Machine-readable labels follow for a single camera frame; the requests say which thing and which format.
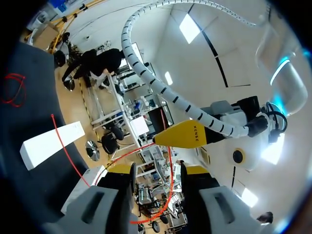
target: white wall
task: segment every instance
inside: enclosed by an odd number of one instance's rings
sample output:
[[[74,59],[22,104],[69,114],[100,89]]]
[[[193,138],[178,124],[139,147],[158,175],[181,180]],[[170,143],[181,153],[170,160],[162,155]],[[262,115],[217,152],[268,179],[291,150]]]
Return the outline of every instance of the white wall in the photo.
[[[148,3],[144,0],[108,0],[88,9],[79,14],[69,27],[72,43],[77,44],[82,51],[87,51],[110,40],[112,48],[121,49],[121,31],[125,22]],[[144,61],[154,58],[170,10],[171,6],[158,8],[145,14],[135,24],[132,42],[137,42]]]
[[[266,9],[264,1],[217,1],[257,22],[258,16]],[[254,55],[262,38],[262,29],[248,28],[224,13],[208,6],[194,6],[190,15],[197,21],[210,38],[219,53],[221,65],[229,86],[237,82],[249,82],[250,86],[226,88],[215,58],[202,34],[191,44],[182,35],[179,25],[191,4],[177,4],[173,7],[163,39],[153,63],[156,75],[163,79],[169,71],[173,80],[171,87],[199,107],[209,106],[217,100],[230,103],[257,95],[264,104],[271,96],[268,77],[256,66]],[[251,209],[254,217],[271,211],[274,224],[285,218],[298,203],[306,188],[308,165],[311,159],[312,113],[311,71],[302,58],[295,58],[292,64],[301,75],[309,92],[304,108],[289,117],[289,127],[281,158],[277,165],[262,160],[258,167],[247,172],[237,168],[234,192],[241,195],[247,187],[258,198]],[[188,119],[184,112],[170,105],[175,123]],[[226,141],[206,146],[211,158],[211,172],[218,181],[231,187],[233,166],[225,159]]]

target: blue light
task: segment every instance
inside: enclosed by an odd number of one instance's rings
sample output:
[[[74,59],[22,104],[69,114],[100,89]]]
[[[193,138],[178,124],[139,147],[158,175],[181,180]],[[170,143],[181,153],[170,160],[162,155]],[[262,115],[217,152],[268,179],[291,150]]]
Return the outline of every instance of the blue light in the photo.
[[[285,230],[287,230],[289,226],[289,220],[288,219],[283,219],[279,221],[279,223],[276,226],[275,232],[276,233],[283,233]]]
[[[279,95],[274,96],[274,98],[272,99],[272,104],[274,104],[279,109],[280,113],[282,113],[285,116],[287,115],[284,103]]]
[[[310,57],[310,56],[311,56],[311,53],[310,53],[310,51],[308,51],[308,50],[304,50],[302,54],[303,54],[304,56],[307,56],[307,57]]]
[[[288,57],[288,56],[283,57],[283,58],[280,60],[278,66],[280,66],[280,65],[281,65],[283,62],[285,62],[286,60],[289,60],[289,57]]]

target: round wheel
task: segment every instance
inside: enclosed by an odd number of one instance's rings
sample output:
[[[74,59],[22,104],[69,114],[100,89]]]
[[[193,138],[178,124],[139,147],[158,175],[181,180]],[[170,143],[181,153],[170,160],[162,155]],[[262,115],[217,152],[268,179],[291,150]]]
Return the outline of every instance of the round wheel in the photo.
[[[161,220],[161,222],[163,222],[164,224],[168,224],[168,223],[169,223],[167,217],[164,216],[164,215],[160,216],[160,220]]]
[[[61,50],[56,51],[53,54],[53,56],[54,56],[54,63],[57,67],[64,66],[64,64],[66,62],[66,56]]]
[[[123,134],[122,130],[119,127],[113,126],[113,127],[111,127],[110,130],[115,135],[116,139],[118,139],[118,140],[123,140],[124,139],[124,134]]]
[[[101,142],[104,151],[109,155],[112,155],[118,149],[117,141],[112,138],[111,134],[104,135]]]
[[[156,221],[152,222],[152,229],[154,230],[154,232],[159,233],[160,232],[160,226]]]
[[[65,88],[69,91],[73,91],[75,89],[75,82],[74,80],[68,80],[63,82]]]

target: wooden floor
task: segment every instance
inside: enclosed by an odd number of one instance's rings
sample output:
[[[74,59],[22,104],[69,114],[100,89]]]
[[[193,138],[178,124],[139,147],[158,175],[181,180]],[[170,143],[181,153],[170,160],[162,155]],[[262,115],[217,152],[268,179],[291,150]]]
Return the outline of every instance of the wooden floor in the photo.
[[[97,142],[98,138],[97,138],[95,131],[92,129],[89,116],[84,106],[84,102],[82,99],[81,90],[79,86],[79,81],[75,80],[75,89],[72,92],[68,91],[64,87],[61,81],[61,77],[64,74],[66,68],[67,68],[66,66],[63,66],[55,70],[56,90],[57,90],[57,95],[58,95],[58,101],[59,101],[60,109],[62,111],[65,123],[69,124],[69,123],[73,123],[76,121],[81,122],[81,125],[85,131],[85,135],[77,139],[74,142],[74,144],[77,147],[79,153],[83,157],[86,164],[89,166],[89,168],[97,167],[100,165],[106,166],[110,157],[103,150],[100,143],[97,143],[99,151],[100,151],[99,161],[94,162],[87,155],[87,152],[85,150],[86,142],[88,140]],[[98,118],[98,111],[95,107],[94,102],[92,102],[92,99],[89,95],[87,88],[85,87],[83,80],[81,80],[81,86],[82,86],[82,91],[84,93],[85,102],[89,110],[90,116],[92,120],[95,120]],[[115,99],[112,94],[108,93],[106,90],[95,89],[95,91],[102,105],[104,113],[109,113],[112,110],[117,109],[117,103],[115,102]],[[97,134],[101,138],[104,134],[104,130],[102,128],[98,128]],[[125,144],[125,145],[131,144],[132,139],[131,137],[128,137],[124,139],[123,141],[120,141],[120,143]],[[133,149],[135,149],[134,146],[125,150],[121,150],[117,152],[116,156],[121,156],[129,151],[132,151]],[[127,158],[122,159],[120,163],[125,162],[125,161],[134,161],[139,164],[142,163],[142,160],[137,156],[137,154],[127,156]]]

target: black ceiling stripe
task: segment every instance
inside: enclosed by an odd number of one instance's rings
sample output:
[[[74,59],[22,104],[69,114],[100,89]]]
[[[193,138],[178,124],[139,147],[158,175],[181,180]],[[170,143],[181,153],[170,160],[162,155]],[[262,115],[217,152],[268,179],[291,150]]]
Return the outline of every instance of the black ceiling stripe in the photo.
[[[227,80],[226,80],[226,78],[225,78],[225,74],[224,74],[224,71],[223,71],[223,68],[222,68],[222,66],[221,66],[221,62],[220,62],[220,60],[219,60],[219,58],[215,58],[215,60],[216,60],[216,62],[217,62],[217,64],[218,64],[218,67],[219,67],[219,69],[220,69],[220,72],[221,72],[221,75],[222,75],[222,78],[223,78],[223,81],[224,81],[224,85],[225,85],[225,87],[229,87],[228,86],[228,82],[227,82]]]
[[[190,110],[190,108],[191,108],[191,105],[189,105],[187,108],[186,108],[186,112],[188,112],[189,110]]]
[[[195,5],[194,3],[191,5],[191,7],[190,7],[189,11],[187,12],[187,14],[190,14],[191,9],[193,8],[194,5]]]
[[[214,124],[214,122],[215,122],[215,121],[213,120],[213,121],[211,122],[211,124],[209,125],[209,127],[211,127],[211,126]]]
[[[175,99],[174,99],[174,101],[173,101],[173,103],[175,103],[175,102],[177,101],[178,98],[179,98],[179,97],[176,96]]]
[[[200,117],[198,117],[197,120],[200,120],[203,117],[203,113],[200,114]]]
[[[236,171],[236,167],[234,167],[234,169],[233,169],[232,188],[233,188],[233,186],[234,186],[235,171]]]
[[[161,94],[163,94],[163,93],[166,91],[166,89],[167,89],[166,87],[165,87],[165,88],[163,88],[163,90],[161,90],[161,92],[160,92],[160,93],[161,93]]]
[[[224,129],[224,124],[222,125],[222,128],[221,128],[221,130],[220,130],[220,133],[222,133],[223,129]]]
[[[193,6],[194,6],[194,4],[193,4],[193,5],[191,6],[191,8],[189,9],[188,14],[190,13],[190,11],[191,11],[191,9],[193,8]],[[204,36],[206,42],[208,43],[208,45],[209,45],[209,47],[210,47],[210,49],[211,49],[211,51],[212,51],[212,53],[213,53],[213,55],[214,55],[214,58],[215,58],[215,60],[216,60],[216,62],[217,62],[217,64],[218,64],[218,67],[219,67],[219,69],[220,69],[220,72],[221,72],[221,75],[222,75],[222,78],[223,78],[224,85],[225,85],[226,88],[228,88],[228,87],[229,87],[229,86],[228,86],[228,82],[227,82],[227,80],[226,80],[226,77],[225,77],[223,68],[222,68],[222,66],[221,66],[221,62],[220,62],[219,58],[217,57],[217,56],[218,56],[218,53],[217,53],[217,51],[215,50],[214,45],[211,43],[211,41],[210,41],[210,39],[208,38],[207,34],[206,34],[206,33],[204,32],[204,30],[198,25],[198,23],[197,23],[195,20],[194,20],[194,22],[195,22],[195,24],[197,25],[197,27],[200,29],[202,35]]]

